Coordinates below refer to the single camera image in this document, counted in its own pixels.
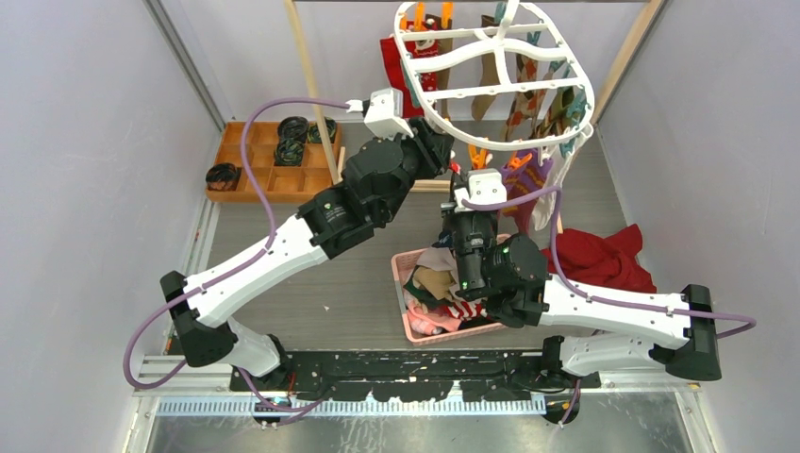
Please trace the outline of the white plastic clip hanger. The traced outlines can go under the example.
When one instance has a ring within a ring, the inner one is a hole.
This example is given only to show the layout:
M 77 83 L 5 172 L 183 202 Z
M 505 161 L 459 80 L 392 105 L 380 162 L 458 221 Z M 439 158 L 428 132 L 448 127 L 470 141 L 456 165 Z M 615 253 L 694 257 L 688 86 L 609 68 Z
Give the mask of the white plastic clip hanger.
M 426 25 L 421 2 L 400 4 L 392 39 L 411 98 L 426 120 L 456 140 L 492 151 L 539 151 L 541 159 L 569 155 L 593 133 L 595 94 L 575 52 L 539 6 L 502 1 L 486 24 L 450 25 L 453 6 Z M 517 112 L 509 120 L 549 119 L 556 129 L 526 138 L 506 130 L 489 139 L 456 126 L 444 112 L 448 103 L 506 97 Z

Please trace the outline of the maroon purple orange striped sock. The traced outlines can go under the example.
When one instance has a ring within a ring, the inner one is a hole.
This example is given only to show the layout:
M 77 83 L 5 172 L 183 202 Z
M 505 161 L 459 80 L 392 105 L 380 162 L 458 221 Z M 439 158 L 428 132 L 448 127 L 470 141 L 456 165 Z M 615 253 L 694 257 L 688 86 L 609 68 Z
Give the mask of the maroon purple orange striped sock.
M 501 168 L 507 199 L 512 200 L 542 189 L 552 165 L 551 159 L 540 161 L 536 151 L 527 151 L 512 157 Z M 537 202 L 534 199 L 518 206 L 503 208 L 501 213 L 513 220 L 520 233 L 527 233 Z

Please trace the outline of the grey beige sock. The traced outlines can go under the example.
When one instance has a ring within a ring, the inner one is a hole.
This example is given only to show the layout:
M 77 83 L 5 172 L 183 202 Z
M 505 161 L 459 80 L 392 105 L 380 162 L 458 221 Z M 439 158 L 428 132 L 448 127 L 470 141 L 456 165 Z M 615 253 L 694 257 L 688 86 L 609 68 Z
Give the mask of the grey beige sock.
M 446 247 L 428 247 L 419 256 L 416 265 L 438 272 L 452 273 L 457 271 L 457 264 L 453 253 Z

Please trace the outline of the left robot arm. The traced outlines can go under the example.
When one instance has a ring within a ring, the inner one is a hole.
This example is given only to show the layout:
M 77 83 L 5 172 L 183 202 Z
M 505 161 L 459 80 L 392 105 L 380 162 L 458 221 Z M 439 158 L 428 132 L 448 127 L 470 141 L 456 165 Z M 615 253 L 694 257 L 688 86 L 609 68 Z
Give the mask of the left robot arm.
M 201 275 L 164 275 L 160 287 L 190 367 L 227 363 L 268 391 L 290 375 L 283 347 L 233 319 L 256 296 L 338 257 L 392 222 L 414 183 L 443 174 L 454 139 L 421 117 L 412 134 L 372 138 L 349 158 L 339 183 L 315 194 L 267 238 Z

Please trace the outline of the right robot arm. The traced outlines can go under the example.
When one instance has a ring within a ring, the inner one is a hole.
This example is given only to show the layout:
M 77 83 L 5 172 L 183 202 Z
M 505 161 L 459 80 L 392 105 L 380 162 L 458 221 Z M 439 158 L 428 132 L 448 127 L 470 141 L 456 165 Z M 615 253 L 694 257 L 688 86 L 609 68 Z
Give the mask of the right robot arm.
M 507 327 L 578 326 L 586 337 L 554 336 L 542 344 L 539 375 L 551 387 L 572 378 L 625 369 L 662 369 L 694 381 L 722 377 L 710 291 L 645 294 L 573 282 L 548 271 L 547 257 L 525 234 L 500 240 L 492 211 L 441 206 L 453 238 L 457 297 L 480 302 Z

